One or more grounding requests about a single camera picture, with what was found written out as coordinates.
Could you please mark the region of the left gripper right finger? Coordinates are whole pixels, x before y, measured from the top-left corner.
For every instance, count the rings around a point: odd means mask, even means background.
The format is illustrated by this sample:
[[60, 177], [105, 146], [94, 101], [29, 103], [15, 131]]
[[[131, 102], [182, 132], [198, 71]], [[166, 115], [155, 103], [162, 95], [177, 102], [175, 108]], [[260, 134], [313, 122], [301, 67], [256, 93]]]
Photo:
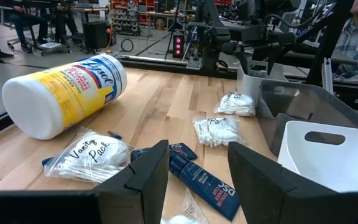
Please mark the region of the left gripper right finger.
[[231, 178], [248, 224], [325, 224], [341, 197], [237, 142], [230, 142]]

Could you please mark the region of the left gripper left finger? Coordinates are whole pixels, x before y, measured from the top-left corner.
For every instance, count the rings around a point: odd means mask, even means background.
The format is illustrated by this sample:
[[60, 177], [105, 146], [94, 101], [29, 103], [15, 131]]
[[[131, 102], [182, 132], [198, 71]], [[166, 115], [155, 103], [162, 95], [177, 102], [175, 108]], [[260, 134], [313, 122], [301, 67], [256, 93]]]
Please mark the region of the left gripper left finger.
[[161, 140], [99, 184], [100, 224], [160, 224], [168, 182], [168, 141]]

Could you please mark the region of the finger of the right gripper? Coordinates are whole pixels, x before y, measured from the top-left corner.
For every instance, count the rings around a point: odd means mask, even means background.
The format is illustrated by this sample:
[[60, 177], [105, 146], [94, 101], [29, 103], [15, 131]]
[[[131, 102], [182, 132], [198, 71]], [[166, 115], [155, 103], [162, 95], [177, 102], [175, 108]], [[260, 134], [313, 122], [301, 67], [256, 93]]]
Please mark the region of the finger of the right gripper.
[[243, 70], [244, 73], [248, 72], [248, 59], [247, 59], [247, 54], [243, 51], [237, 51], [234, 52], [233, 55], [239, 60], [241, 69]]
[[273, 69], [274, 63], [277, 59], [277, 57], [280, 55], [280, 48], [279, 47], [272, 47], [270, 49], [269, 55], [268, 55], [268, 67], [267, 67], [267, 75], [269, 76], [271, 74], [271, 71]]

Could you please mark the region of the clear vanity pack bag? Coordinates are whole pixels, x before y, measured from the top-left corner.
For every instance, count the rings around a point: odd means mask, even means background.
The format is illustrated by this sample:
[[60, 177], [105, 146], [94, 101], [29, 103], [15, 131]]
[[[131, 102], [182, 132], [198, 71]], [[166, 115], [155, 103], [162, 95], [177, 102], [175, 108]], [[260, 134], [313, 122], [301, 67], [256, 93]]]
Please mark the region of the clear vanity pack bag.
[[75, 138], [43, 168], [47, 177], [100, 184], [129, 163], [134, 146], [81, 127]]
[[232, 91], [221, 98], [214, 112], [252, 117], [255, 115], [255, 102], [249, 95]]
[[235, 117], [194, 119], [193, 126], [198, 142], [205, 146], [228, 146], [230, 142], [244, 143], [239, 132], [240, 120]]
[[186, 188], [180, 209], [169, 219], [161, 218], [160, 224], [209, 224], [209, 221]]

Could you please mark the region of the long navy shave butter tube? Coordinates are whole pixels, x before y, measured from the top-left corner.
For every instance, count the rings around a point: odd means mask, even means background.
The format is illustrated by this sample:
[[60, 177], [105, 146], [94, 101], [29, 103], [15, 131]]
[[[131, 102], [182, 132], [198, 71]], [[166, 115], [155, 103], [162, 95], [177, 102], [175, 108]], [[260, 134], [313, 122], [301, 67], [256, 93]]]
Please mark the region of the long navy shave butter tube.
[[182, 155], [170, 156], [169, 171], [229, 221], [239, 207], [234, 188]]

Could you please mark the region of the light grey plastic bin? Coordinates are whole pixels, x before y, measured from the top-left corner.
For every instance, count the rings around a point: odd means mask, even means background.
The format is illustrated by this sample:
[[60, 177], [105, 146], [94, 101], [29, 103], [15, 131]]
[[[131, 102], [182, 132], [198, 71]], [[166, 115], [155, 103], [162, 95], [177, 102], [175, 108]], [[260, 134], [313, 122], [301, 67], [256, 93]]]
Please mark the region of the light grey plastic bin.
[[249, 60], [246, 68], [237, 70], [237, 91], [251, 97], [257, 106], [262, 80], [288, 82], [283, 74], [283, 65], [274, 63], [270, 75], [267, 75], [267, 62]]

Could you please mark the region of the smoked transparent plastic bin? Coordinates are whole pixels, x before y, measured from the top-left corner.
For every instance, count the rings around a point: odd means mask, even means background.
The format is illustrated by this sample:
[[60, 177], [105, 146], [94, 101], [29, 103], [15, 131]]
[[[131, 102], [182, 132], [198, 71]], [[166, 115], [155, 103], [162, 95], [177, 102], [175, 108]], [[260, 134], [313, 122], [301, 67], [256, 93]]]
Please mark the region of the smoked transparent plastic bin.
[[325, 89], [301, 83], [263, 80], [256, 115], [268, 148], [275, 156], [280, 152], [289, 121], [358, 128], [358, 112]]

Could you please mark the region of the short navy shave tube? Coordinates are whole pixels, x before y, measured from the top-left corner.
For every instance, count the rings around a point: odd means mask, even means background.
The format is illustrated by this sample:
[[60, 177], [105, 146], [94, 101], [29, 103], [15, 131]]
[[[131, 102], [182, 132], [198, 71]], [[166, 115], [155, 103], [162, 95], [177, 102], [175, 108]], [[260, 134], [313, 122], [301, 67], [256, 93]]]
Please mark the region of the short navy shave tube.
[[[189, 161], [195, 160], [198, 158], [198, 156], [184, 143], [176, 143], [176, 144], [170, 144], [168, 146], [170, 150], [170, 157], [169, 160], [172, 161], [175, 156], [181, 155], [184, 158], [188, 159]], [[149, 150], [148, 148], [143, 149], [136, 149], [131, 152], [130, 160], [133, 162], [137, 158], [139, 158], [141, 155], [143, 155], [145, 152]]]

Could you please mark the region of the computer with red lights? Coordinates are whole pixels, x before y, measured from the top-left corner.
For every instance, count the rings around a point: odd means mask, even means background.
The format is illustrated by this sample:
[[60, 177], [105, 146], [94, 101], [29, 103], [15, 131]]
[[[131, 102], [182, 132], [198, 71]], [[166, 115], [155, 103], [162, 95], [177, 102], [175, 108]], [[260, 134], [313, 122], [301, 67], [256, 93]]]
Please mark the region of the computer with red lights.
[[173, 58], [181, 58], [184, 53], [185, 36], [182, 33], [173, 34]]

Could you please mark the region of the white plastic bin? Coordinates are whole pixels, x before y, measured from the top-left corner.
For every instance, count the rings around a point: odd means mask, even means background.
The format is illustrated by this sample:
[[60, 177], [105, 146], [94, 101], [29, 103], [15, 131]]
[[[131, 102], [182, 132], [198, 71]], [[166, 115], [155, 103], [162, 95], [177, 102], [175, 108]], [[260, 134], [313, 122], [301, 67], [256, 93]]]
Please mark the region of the white plastic bin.
[[358, 192], [358, 129], [289, 121], [278, 163], [337, 192]]

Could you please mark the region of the yellow Lysol wipes canister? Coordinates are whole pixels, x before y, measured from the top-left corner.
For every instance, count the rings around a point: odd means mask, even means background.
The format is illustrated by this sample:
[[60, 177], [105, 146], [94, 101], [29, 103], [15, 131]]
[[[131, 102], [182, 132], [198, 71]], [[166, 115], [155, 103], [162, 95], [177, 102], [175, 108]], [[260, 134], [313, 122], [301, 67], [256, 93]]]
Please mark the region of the yellow Lysol wipes canister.
[[48, 140], [117, 99], [126, 86], [122, 63], [99, 54], [11, 78], [1, 96], [6, 112], [22, 132]]

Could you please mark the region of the shelf rack with bins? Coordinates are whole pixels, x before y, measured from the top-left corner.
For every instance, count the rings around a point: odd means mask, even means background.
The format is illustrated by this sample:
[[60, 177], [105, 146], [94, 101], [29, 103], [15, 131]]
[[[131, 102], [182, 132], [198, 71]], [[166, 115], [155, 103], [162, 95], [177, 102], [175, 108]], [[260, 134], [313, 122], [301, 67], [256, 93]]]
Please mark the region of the shelf rack with bins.
[[111, 23], [118, 34], [139, 36], [139, 0], [109, 0]]

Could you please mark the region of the black computer tower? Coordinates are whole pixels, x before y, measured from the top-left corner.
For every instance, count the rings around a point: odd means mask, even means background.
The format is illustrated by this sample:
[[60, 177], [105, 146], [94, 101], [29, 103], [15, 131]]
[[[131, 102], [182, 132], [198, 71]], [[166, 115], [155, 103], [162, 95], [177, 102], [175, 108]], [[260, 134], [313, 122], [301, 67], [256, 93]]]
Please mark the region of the black computer tower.
[[116, 44], [114, 26], [106, 21], [93, 21], [83, 24], [85, 45], [88, 49], [99, 50]]

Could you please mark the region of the silver aluminium post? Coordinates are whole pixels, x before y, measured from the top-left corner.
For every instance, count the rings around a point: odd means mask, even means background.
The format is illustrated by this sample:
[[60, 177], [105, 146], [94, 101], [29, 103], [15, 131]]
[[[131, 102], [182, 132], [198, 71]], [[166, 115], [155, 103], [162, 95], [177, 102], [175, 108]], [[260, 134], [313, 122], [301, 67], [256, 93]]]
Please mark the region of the silver aluminium post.
[[331, 67], [331, 59], [324, 58], [321, 66], [322, 86], [330, 94], [334, 94], [333, 73]]

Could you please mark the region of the black metal table frame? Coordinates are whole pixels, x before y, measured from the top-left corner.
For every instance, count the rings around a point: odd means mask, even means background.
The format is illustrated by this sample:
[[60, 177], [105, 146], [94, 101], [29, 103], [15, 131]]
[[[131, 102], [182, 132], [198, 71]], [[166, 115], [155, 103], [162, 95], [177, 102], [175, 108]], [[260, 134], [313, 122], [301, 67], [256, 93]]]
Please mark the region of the black metal table frame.
[[[351, 0], [338, 0], [333, 6], [332, 13], [328, 14], [313, 27], [297, 36], [293, 45], [279, 47], [280, 55], [277, 57], [275, 63], [282, 63], [294, 67], [305, 67], [309, 65], [310, 71], [307, 77], [294, 79], [312, 85], [322, 84], [320, 69], [323, 59], [333, 54], [334, 42], [339, 38], [339, 26], [344, 24], [351, 6]], [[301, 53], [290, 54], [290, 51], [292, 51], [296, 45], [301, 44], [309, 36], [323, 28], [325, 28], [326, 31], [323, 35], [322, 43], [320, 43], [315, 55], [305, 55]], [[254, 58], [267, 62], [270, 49], [271, 48], [254, 49]], [[218, 68], [215, 70], [205, 70], [201, 68], [192, 69], [188, 68], [185, 63], [179, 61], [140, 58], [130, 55], [120, 55], [118, 61], [120, 61], [123, 66], [129, 68], [234, 79], [234, 70], [232, 68]]]

